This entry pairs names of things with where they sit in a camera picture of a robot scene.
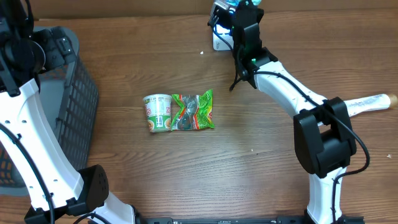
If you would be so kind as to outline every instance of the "plastic snack package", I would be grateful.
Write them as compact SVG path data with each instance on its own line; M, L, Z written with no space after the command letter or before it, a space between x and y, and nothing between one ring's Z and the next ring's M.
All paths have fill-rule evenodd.
M172 97L180 106L180 111L178 111L172 121L172 131L214 128L211 120L213 90L206 91L202 96L173 94Z

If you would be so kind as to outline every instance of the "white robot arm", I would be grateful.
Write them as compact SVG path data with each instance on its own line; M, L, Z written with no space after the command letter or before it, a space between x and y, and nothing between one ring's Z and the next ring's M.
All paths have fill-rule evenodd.
M225 50L228 46L233 53L240 79L235 78L230 90L238 81L248 81L254 88L271 96L294 119L296 155L310 177L310 201L305 217L309 223L334 223L342 216L341 175L346 172L350 156L356 152L354 137L347 132L351 129L349 116L363 111L386 109L393 102L387 95L377 95L347 101L343 105L344 103L339 103L339 98L328 101L324 96L309 90L290 75L275 56L262 48L258 23L263 14L264 11L251 1L241 1L237 7L230 6L225 1L215 1L208 23L214 33L214 48ZM220 34L215 29L219 26L223 27L218 29L222 30ZM340 123L347 130L342 129L340 123L333 123L333 130L322 133L321 136L314 126L322 125L323 122L330 124L331 120L334 122L340 119L335 116L337 114L341 118ZM333 155L331 151L337 149L344 155L336 155L337 152Z
M0 104L7 105L6 108L0 110L0 118L2 119L0 124L14 133L15 137L19 138L19 141L24 145L52 195L51 200L54 209L68 208L68 206L72 205L71 201L79 201L82 195L88 194L87 191L83 191L84 185L89 183L91 186L86 186L86 188L94 187L91 184L92 180L88 181L86 179L83 181L81 174L72 167L62 152L44 115L36 81L31 79L19 89L21 94L15 97L9 96L6 91L0 93ZM32 208L35 211L40 210L37 214L48 213L50 209L44 197L45 194L20 149L2 131L0 131L0 141L24 179L29 191ZM105 195L107 195L109 188L106 182L106 175L104 172L100 173L100 175L102 176L95 178L103 181L103 187L107 191ZM110 223L135 223L134 209L130 205L122 203L111 192L100 203L103 203L103 205L94 209L94 212ZM71 215L84 215L84 213L71 213ZM92 219L97 223L101 223L95 217ZM27 223L38 223L37 220L29 218L25 221Z

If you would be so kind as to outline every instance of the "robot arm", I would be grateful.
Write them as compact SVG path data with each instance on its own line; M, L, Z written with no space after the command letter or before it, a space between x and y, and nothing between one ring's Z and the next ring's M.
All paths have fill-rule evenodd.
M352 107L347 109L341 99L327 100L290 75L278 59L261 46L258 24L263 14L264 11L251 1L241 1L236 8L224 1L216 1L208 25L212 28L220 25L230 30L234 46L231 50L240 76L234 84L240 80L248 81L254 88L271 96L293 118L295 152L310 176L310 201L305 216L309 223L333 223L333 212L336 219L342 216L342 179L339 179L340 184L336 185L336 189L333 189L334 181L345 173L350 157L356 153L354 137L345 129L352 129L349 115L371 109L359 109L361 104L358 100L365 99L346 102ZM224 47L227 43L232 45L230 39L222 41ZM366 103L373 104L379 110L390 107L391 100L387 95L378 95L367 98ZM331 129L320 133L318 126L322 124L331 124ZM334 190L335 206L332 208Z
M19 0L0 1L0 21L0 141L29 191L25 222L90 213L96 223L134 224L134 209L109 192L101 166L72 167L44 114L38 74L76 60L68 37L57 27L34 32Z

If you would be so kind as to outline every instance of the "green label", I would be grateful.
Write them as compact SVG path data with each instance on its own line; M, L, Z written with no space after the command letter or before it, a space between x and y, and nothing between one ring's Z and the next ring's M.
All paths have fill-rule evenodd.
M170 115L151 116L147 118L150 132L170 130L172 120Z

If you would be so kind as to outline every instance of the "paper cup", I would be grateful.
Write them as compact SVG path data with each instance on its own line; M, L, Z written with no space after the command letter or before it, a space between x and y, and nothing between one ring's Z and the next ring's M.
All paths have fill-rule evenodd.
M149 131L152 133L171 130L172 96L154 94L144 97Z

